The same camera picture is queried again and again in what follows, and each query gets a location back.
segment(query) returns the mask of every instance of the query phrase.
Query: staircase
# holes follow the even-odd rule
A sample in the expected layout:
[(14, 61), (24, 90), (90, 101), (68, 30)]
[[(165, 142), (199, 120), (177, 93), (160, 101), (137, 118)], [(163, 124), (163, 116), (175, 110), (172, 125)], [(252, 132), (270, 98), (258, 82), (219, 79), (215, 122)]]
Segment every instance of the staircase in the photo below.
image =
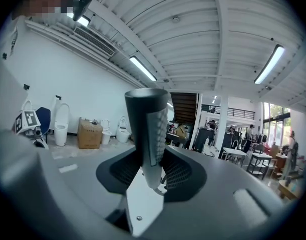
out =
[(196, 93), (172, 92), (172, 102), (174, 106), (174, 120), (179, 123), (195, 123), (197, 95)]

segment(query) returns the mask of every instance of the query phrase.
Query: mesh grille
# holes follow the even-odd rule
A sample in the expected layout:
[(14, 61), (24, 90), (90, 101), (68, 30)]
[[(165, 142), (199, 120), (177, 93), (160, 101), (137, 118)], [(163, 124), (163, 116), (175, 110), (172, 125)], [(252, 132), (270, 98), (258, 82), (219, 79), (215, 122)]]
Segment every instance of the mesh grille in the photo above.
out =
[(161, 162), (165, 150), (167, 108), (147, 114), (148, 136), (150, 140), (150, 155), (156, 156), (156, 162)]
[(162, 160), (163, 169), (167, 175), (167, 189), (174, 189), (182, 185), (192, 174), (191, 167), (176, 156), (170, 159), (165, 155)]
[(110, 173), (121, 183), (129, 186), (136, 176), (139, 167), (140, 161), (136, 159), (134, 154), (131, 154), (112, 164)]
[(115, 52), (115, 49), (109, 43), (107, 43), (104, 39), (94, 33), (90, 34), (80, 27), (76, 27), (74, 33), (82, 36), (94, 46), (107, 53), (109, 56), (112, 56)]

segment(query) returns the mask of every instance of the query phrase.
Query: white toilet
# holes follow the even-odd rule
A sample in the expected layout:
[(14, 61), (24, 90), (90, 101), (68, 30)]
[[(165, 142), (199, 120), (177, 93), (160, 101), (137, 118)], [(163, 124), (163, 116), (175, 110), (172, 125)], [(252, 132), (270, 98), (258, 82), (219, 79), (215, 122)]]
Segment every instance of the white toilet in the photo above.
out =
[(55, 116), (55, 143), (64, 146), (67, 140), (69, 122), (69, 106), (66, 103), (60, 105)]
[(112, 132), (109, 131), (109, 123), (108, 119), (101, 120), (101, 126), (103, 127), (103, 135), (102, 135), (102, 144), (107, 145), (109, 143), (109, 139), (112, 135)]
[(126, 118), (123, 116), (119, 120), (117, 131), (116, 131), (116, 139), (121, 143), (126, 143), (130, 133), (126, 130), (127, 121)]

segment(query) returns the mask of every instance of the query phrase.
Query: ceiling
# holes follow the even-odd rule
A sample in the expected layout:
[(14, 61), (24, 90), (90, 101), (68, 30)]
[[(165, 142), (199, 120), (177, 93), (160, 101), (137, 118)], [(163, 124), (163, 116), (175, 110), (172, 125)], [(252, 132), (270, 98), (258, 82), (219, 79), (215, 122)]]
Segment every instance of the ceiling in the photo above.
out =
[[(306, 110), (306, 34), (285, 0), (93, 0), (85, 15), (118, 48), (109, 61), (147, 87)], [(276, 44), (282, 58), (254, 84)]]

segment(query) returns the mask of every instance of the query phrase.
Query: cardboard box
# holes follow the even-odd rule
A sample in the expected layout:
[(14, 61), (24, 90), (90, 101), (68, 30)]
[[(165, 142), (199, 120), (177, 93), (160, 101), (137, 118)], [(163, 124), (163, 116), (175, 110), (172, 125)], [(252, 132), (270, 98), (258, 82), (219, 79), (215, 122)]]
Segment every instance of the cardboard box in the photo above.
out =
[(92, 124), (89, 120), (79, 118), (78, 147), (80, 149), (99, 149), (102, 140), (103, 127), (100, 123)]

